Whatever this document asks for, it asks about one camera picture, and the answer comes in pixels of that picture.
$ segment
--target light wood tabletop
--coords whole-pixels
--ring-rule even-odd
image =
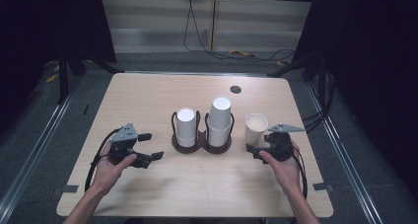
[[[239,94],[231,92],[239,86]],[[231,148],[211,154],[200,148],[191,154],[172,146],[173,112],[181,108],[200,111],[199,130],[214,98],[232,102],[235,126]],[[138,142],[134,150],[149,154],[165,151],[148,169],[127,168],[111,192],[99,204],[98,216],[136,217],[285,217],[293,216],[290,204],[268,165],[245,151],[244,120],[249,113],[261,113],[269,126],[279,122],[303,127],[289,84],[284,79],[238,76],[116,74],[111,79],[101,107],[69,178],[77,192],[65,192],[57,206],[62,216],[84,194],[90,164],[104,138],[114,129],[132,122],[138,133],[152,133],[149,141]],[[308,202],[319,217],[332,215],[311,144],[305,132],[290,133],[299,145],[308,177]],[[259,146],[267,146],[264,141]]]

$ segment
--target hand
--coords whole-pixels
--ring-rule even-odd
[[[298,145],[292,140],[293,146],[298,149]],[[299,158],[299,153],[294,149],[295,157]],[[285,194],[288,194],[289,191],[293,188],[301,190],[300,186],[300,169],[295,159],[290,158],[286,161],[279,162],[274,159],[268,152],[260,151],[259,155],[270,164],[271,168],[274,171],[276,180],[279,185],[282,187]]]
[[[98,192],[101,195],[106,195],[110,192],[110,189],[116,184],[119,177],[122,175],[122,172],[125,168],[129,167],[135,159],[136,154],[130,154],[129,156],[125,157],[119,164],[114,165],[108,159],[108,156],[105,156],[110,151],[111,143],[108,142],[104,150],[101,152],[102,157],[96,168],[95,179],[90,188],[97,188]]]

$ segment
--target white paper cup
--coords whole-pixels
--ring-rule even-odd
[[[208,123],[219,130],[231,126],[231,101],[228,98],[218,97],[213,100]]]
[[[180,145],[181,147],[191,147],[196,143],[195,137],[190,139],[181,139],[177,136],[176,138],[178,145]]]
[[[259,113],[251,113],[245,119],[245,143],[255,145],[262,133],[267,129],[268,121]]]
[[[194,110],[183,108],[177,111],[175,117],[176,136],[189,140],[196,137],[196,115]]]
[[[228,135],[230,134],[231,126],[225,129],[215,129],[210,124],[208,124],[209,138],[208,143],[214,147],[220,147],[228,141]]]

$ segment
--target person's left hand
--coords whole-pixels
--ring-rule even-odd
[[[101,152],[102,157],[97,165],[95,179],[90,188],[97,188],[98,192],[101,195],[106,195],[110,192],[111,188],[116,184],[119,177],[122,175],[122,172],[125,168],[129,167],[135,159],[136,154],[130,154],[125,157],[119,164],[114,165],[108,159],[108,156],[105,156],[110,151],[111,142],[107,142],[104,147],[104,150]]]

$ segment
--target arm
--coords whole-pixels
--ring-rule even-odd
[[[299,147],[292,141],[294,147],[299,150]],[[295,217],[298,223],[301,224],[315,224],[320,223],[310,205],[302,195],[300,186],[300,170],[294,159],[289,159],[284,162],[278,162],[269,153],[260,151],[259,155],[270,164],[274,171],[277,182],[282,187],[284,193],[289,199]]]
[[[110,143],[108,142],[101,156],[108,154],[109,150]],[[99,202],[110,192],[111,188],[122,175],[123,170],[131,165],[135,159],[136,155],[131,154],[125,157],[119,164],[114,165],[108,160],[107,156],[102,157],[98,163],[92,185],[65,219],[64,224],[89,223]]]

